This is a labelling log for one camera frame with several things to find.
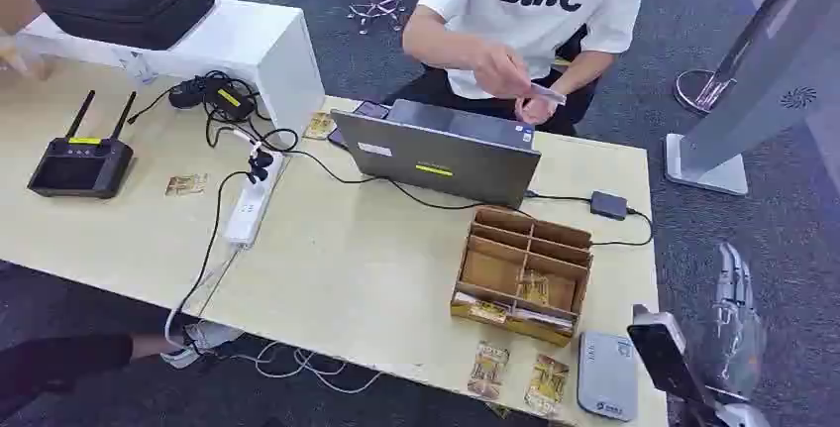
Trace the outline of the person's right hand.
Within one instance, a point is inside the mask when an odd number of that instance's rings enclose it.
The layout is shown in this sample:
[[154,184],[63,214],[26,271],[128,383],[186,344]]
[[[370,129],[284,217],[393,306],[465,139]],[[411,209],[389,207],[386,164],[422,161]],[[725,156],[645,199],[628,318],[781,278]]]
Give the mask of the person's right hand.
[[507,46],[480,44],[473,57],[472,72],[477,85],[493,97],[515,99],[530,95],[527,66]]

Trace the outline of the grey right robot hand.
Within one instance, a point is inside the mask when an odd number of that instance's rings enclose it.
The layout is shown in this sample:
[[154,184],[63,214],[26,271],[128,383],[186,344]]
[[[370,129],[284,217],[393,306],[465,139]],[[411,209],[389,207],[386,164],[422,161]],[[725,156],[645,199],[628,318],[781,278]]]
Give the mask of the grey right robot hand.
[[730,243],[717,246],[721,269],[699,360],[704,382],[748,399],[759,384],[767,330],[754,298],[749,265]]

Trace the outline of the person's left hand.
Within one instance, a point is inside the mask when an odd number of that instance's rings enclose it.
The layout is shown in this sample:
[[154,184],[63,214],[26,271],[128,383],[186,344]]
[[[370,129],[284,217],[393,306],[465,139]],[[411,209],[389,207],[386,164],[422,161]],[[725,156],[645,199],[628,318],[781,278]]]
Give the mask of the person's left hand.
[[529,125],[543,125],[551,120],[559,104],[541,96],[519,97],[515,100],[514,115],[518,121]]

